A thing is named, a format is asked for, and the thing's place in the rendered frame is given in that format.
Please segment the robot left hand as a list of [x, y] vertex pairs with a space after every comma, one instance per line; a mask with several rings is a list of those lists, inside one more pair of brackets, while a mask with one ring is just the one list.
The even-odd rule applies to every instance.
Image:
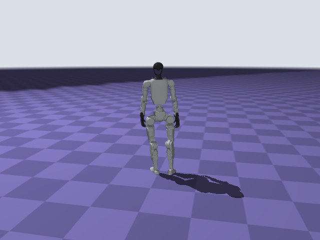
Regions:
[[143, 115], [143, 112], [141, 112], [141, 113], [140, 113], [141, 126], [146, 127], [146, 125], [144, 124], [144, 122], [146, 122], [146, 121], [144, 120], [144, 116], [145, 116], [145, 115]]

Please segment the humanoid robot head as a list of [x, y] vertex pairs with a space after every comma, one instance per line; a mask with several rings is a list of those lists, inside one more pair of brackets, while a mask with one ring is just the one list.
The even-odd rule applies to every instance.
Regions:
[[[161, 74], [162, 74], [162, 71], [163, 71], [163, 64], [160, 63], [160, 62], [156, 62], [154, 65], [153, 65], [153, 71], [154, 71], [154, 74], [156, 75], [156, 78], [154, 80], [162, 80], [163, 78], [161, 77]], [[161, 69], [161, 73], [160, 74], [156, 74], [155, 73], [155, 69], [157, 69], [158, 71]]]

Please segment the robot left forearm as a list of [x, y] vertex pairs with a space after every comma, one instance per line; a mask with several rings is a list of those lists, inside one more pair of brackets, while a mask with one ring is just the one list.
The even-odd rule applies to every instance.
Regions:
[[143, 101], [143, 96], [141, 96], [141, 107], [140, 107], [140, 113], [139, 113], [140, 115], [141, 115], [141, 112], [143, 113], [143, 115], [145, 114], [146, 105], [147, 103]]

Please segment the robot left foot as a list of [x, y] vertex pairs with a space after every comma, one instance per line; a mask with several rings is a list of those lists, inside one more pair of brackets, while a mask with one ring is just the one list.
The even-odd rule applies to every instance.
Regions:
[[150, 170], [151, 170], [155, 175], [159, 175], [159, 174], [160, 174], [159, 170], [155, 169], [155, 171], [154, 171], [154, 167], [151, 167]]

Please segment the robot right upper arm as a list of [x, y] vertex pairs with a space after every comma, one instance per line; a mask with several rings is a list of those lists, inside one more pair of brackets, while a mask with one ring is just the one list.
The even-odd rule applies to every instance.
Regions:
[[170, 86], [169, 91], [170, 91], [170, 101], [174, 102], [176, 101], [176, 90], [175, 90], [175, 83], [172, 80], [167, 80], [168, 81], [168, 86]]

